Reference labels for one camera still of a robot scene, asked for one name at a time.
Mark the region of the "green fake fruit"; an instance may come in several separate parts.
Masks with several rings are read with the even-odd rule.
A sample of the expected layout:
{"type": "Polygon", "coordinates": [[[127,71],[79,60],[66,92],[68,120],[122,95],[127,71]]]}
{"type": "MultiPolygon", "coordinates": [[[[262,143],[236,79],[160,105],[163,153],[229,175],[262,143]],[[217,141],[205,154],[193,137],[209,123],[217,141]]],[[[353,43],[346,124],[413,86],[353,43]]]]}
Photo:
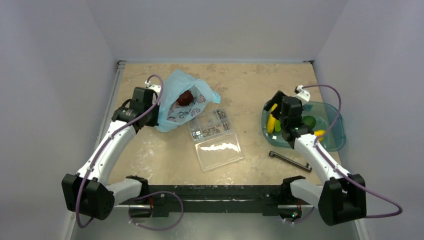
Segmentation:
{"type": "Polygon", "coordinates": [[[274,123],[274,131],[278,133],[281,130],[282,130],[281,122],[279,120],[276,120],[275,123],[274,123]]]}

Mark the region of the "yellow fake squash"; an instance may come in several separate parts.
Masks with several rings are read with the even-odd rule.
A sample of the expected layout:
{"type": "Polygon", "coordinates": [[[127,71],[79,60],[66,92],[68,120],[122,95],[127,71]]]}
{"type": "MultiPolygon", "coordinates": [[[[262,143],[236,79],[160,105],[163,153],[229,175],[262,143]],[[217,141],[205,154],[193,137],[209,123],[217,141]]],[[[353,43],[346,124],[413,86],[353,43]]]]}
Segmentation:
{"type": "Polygon", "coordinates": [[[275,110],[275,108],[277,106],[278,105],[275,103],[271,107],[271,109],[269,110],[269,116],[268,116],[268,120],[267,120],[267,124],[266,124],[266,131],[269,135],[271,135],[275,130],[275,123],[276,123],[277,119],[275,117],[273,117],[272,111],[275,110]]]}

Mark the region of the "light blue plastic bag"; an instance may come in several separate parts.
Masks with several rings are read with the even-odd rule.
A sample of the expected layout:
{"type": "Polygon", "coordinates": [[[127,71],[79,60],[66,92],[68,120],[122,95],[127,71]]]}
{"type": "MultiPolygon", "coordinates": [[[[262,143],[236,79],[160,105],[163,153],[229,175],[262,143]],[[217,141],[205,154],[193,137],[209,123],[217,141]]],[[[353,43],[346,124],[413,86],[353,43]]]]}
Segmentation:
{"type": "Polygon", "coordinates": [[[221,96],[206,81],[175,70],[164,81],[155,128],[162,133],[169,132],[194,119],[208,103],[220,102],[221,96]]]}

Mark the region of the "yellow fake banana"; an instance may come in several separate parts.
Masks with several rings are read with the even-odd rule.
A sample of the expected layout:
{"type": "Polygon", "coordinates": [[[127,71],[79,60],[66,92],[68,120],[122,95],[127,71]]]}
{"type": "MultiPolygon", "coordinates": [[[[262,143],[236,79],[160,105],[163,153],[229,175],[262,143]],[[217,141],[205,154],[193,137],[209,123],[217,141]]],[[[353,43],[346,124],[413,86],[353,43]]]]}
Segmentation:
{"type": "Polygon", "coordinates": [[[326,133],[327,133],[327,131],[326,131],[326,130],[321,129],[321,130],[316,130],[316,131],[314,132],[314,135],[315,135],[316,137],[318,137],[318,141],[319,141],[319,142],[322,142],[322,141],[324,140],[325,136],[326,136],[326,133]]]}

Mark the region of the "red fake fruit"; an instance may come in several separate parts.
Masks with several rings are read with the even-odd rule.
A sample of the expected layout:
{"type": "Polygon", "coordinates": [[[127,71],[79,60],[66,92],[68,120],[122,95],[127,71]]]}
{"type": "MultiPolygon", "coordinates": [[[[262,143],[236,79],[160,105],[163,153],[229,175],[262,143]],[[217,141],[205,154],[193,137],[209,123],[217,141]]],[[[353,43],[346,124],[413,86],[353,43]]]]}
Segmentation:
{"type": "Polygon", "coordinates": [[[177,108],[183,108],[191,106],[195,103],[195,97],[190,90],[184,91],[175,101],[177,108]]]}

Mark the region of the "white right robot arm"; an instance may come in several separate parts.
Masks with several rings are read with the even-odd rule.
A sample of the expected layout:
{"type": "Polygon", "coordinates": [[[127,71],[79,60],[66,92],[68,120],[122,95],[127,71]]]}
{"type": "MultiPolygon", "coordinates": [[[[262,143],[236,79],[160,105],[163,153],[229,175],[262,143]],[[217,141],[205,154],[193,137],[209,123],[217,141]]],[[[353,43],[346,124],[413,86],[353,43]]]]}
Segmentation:
{"type": "Polygon", "coordinates": [[[288,204],[300,199],[314,206],[328,226],[362,219],[367,214],[365,180],[339,165],[314,131],[302,122],[308,100],[308,91],[287,96],[279,90],[263,107],[280,121],[282,138],[306,159],[321,180],[321,185],[316,185],[303,176],[285,178],[280,196],[288,204]]]}

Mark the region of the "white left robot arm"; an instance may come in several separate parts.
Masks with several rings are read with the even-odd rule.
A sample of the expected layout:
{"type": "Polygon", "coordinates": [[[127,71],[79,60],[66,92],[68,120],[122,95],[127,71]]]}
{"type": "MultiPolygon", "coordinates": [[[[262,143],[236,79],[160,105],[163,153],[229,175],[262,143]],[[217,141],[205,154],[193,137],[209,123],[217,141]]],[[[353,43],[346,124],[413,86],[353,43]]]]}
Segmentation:
{"type": "Polygon", "coordinates": [[[158,125],[158,91],[136,87],[132,98],[114,111],[104,138],[92,156],[75,174],[66,174],[61,186],[69,211],[93,219],[106,219],[114,206],[132,200],[138,205],[149,199],[148,183],[128,176],[109,185],[110,174],[123,150],[142,127],[158,125]]]}

